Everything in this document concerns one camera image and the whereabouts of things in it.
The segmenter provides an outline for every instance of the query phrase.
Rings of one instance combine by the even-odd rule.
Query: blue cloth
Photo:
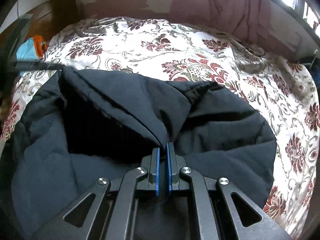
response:
[[[25,43],[21,44],[17,51],[17,60],[39,61],[33,38],[29,38]]]

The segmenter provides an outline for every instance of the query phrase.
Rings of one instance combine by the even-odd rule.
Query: peeling paint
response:
[[[148,7],[142,10],[150,10],[155,13],[169,13],[172,0],[147,0]]]

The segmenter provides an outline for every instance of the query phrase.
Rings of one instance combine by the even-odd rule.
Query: wall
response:
[[[46,0],[19,0],[19,15]],[[135,18],[165,18],[172,22],[209,25],[214,21],[208,15],[207,0],[76,0],[83,18],[129,16]],[[12,8],[3,25],[2,32],[16,20],[17,4]],[[259,37],[258,44],[266,51],[274,51],[290,60],[310,56],[317,44],[305,29],[280,6],[271,2],[270,35]]]

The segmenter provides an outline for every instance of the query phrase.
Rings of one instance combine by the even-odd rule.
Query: wooden headboard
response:
[[[80,20],[76,0],[49,0],[27,14],[33,14],[27,38],[38,34],[47,42],[63,28]],[[12,31],[15,22],[10,24],[0,34],[0,46],[5,42],[7,35]]]

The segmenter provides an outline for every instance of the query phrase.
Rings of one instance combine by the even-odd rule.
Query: metal frame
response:
[[[175,155],[173,143],[167,144],[164,155],[168,194],[188,197],[191,240],[290,240],[276,222],[227,178],[206,178],[186,166],[184,158]],[[139,198],[158,195],[159,163],[157,148],[143,158],[141,167],[123,178],[113,181],[99,178],[32,239],[133,240]]]

